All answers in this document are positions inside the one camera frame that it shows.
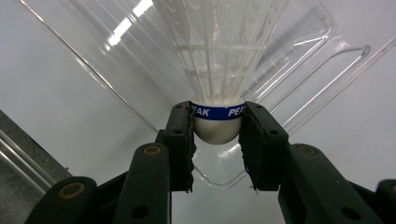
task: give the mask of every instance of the plastic container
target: plastic container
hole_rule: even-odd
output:
[[[146,128],[163,129],[171,107],[193,96],[151,1],[22,3],[72,52],[87,76],[118,97]],[[360,22],[378,16],[368,13],[370,4],[360,6],[366,13],[357,15]],[[352,28],[353,23],[335,24],[317,0],[290,1],[242,97],[264,105],[293,134],[394,46],[392,29],[372,25],[371,32],[381,36],[362,39],[353,36],[366,31]],[[246,175],[236,139],[220,147],[196,139],[195,171],[208,185],[227,189]],[[94,147],[86,150],[95,153]]]

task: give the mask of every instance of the blue band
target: blue band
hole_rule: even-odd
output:
[[[205,106],[197,105],[190,102],[192,110],[194,111],[194,116],[200,119],[210,119],[210,120],[228,120],[237,119],[242,116],[242,112],[246,106],[246,103],[241,105],[233,105],[227,107],[217,107],[217,106]]]

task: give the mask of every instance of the transparent plastic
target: transparent plastic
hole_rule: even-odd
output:
[[[21,2],[89,68],[92,81],[113,92],[151,130],[163,129],[171,107],[194,95],[151,1]],[[359,5],[356,21],[371,24],[370,33],[380,35],[367,35],[353,22],[336,24],[318,0],[290,1],[242,97],[264,105],[293,134],[395,45],[394,29],[371,22],[391,13],[373,7],[374,2]],[[345,15],[352,8],[337,10]],[[246,175],[237,138],[216,147],[196,138],[196,145],[195,171],[209,185],[227,189]]]
[[[239,100],[287,2],[153,1],[196,101],[223,105]]]

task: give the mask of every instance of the bolt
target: bolt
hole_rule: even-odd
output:
[[[297,150],[307,156],[315,156],[317,153],[310,147],[297,147]]]
[[[147,156],[155,156],[160,152],[161,152],[161,148],[155,146],[149,146],[143,149],[143,153]]]
[[[59,197],[62,199],[72,199],[81,194],[85,189],[85,185],[81,182],[73,182],[63,186],[59,190]]]

